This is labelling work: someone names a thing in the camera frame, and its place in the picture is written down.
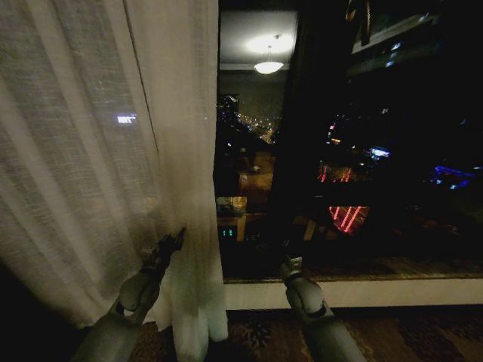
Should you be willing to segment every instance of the ceiling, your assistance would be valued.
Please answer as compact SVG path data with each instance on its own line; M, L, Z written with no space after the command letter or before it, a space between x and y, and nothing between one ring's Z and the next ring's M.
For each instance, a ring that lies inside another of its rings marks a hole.
M288 67L297 37L296 11L222 11L220 18L221 70L252 70L256 63L267 61L268 48L254 47L254 41L276 35L293 40L272 52L272 60Z

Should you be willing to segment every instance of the ceiling light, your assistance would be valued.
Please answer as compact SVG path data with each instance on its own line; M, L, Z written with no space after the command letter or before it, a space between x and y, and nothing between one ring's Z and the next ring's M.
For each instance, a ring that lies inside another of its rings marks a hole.
M133 115L118 115L117 119L118 119L119 124L121 124L121 123L131 124L131 123L133 123L133 121L136 120L136 117L137 117L137 115L135 115L135 114L133 114Z
M255 64L255 70L262 74L270 74L275 73L281 67L283 67L283 63L280 62L262 62Z

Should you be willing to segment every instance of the red neon light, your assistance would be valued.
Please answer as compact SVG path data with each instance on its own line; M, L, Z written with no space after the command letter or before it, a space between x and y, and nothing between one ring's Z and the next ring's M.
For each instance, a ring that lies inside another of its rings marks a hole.
M335 213L334 213L334 220L337 218L337 215L339 215L339 210L340 210L340 206L337 206L337 209L335 209Z
M327 166L324 167L324 174L322 175L321 183L323 183L325 181L326 173L327 173Z
M349 182L349 176L350 176L350 171L351 171L351 170L352 170L352 169L351 169L351 168L349 168L349 170L347 171L346 182Z
M355 217L357 216L357 214L359 213L360 210L361 210L361 207L360 206L357 206L357 209L355 209L354 215L352 215L352 218L349 221L349 224L347 224L346 232L349 231L349 228L352 226L352 223L354 222Z
M340 227L343 228L344 225L346 224L347 218L349 217L350 211L352 210L352 206L349 206L349 209L347 210L346 217L344 217L344 220L342 221L342 224L340 224Z

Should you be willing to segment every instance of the lamp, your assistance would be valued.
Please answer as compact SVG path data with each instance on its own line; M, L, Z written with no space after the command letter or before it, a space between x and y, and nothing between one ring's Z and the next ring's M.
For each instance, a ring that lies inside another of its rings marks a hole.
M280 35L275 36L275 43L278 41L280 38ZM262 62L255 64L255 70L261 74L271 74L275 73L277 70L279 70L281 67L283 67L283 63L280 62L274 62L272 61L272 45L268 45L268 61Z
M283 67L283 63L280 62L262 62L255 64L255 70L262 74L270 74L275 73L281 67Z

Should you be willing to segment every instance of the floor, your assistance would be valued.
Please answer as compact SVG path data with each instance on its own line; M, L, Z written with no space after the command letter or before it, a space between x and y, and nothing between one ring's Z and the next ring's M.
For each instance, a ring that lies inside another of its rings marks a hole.
M482 361L483 306L335 310L368 361ZM206 361L311 361L291 311L229 311ZM171 329L145 324L131 361L174 361Z

